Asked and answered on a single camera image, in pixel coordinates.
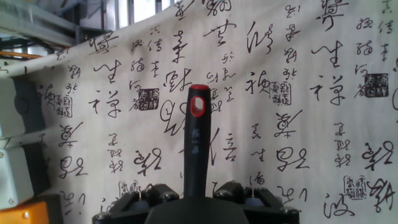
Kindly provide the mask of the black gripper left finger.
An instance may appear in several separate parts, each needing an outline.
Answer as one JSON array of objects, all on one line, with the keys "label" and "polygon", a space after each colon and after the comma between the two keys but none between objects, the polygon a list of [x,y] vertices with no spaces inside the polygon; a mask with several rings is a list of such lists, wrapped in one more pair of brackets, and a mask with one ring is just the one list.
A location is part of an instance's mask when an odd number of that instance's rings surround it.
[{"label": "black gripper left finger", "polygon": [[165,184],[130,191],[113,201],[111,208],[94,215],[92,224],[145,223],[153,208],[179,199],[179,194]]}]

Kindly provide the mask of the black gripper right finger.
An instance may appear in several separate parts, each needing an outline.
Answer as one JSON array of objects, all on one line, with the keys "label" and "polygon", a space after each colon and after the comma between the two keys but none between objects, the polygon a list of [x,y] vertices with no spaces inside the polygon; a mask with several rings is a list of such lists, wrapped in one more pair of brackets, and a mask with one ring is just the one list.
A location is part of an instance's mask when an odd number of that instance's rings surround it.
[{"label": "black gripper right finger", "polygon": [[227,214],[237,215],[243,223],[299,224],[300,211],[285,206],[264,187],[253,188],[231,181],[214,190],[213,198],[222,200],[232,208],[223,208]]}]

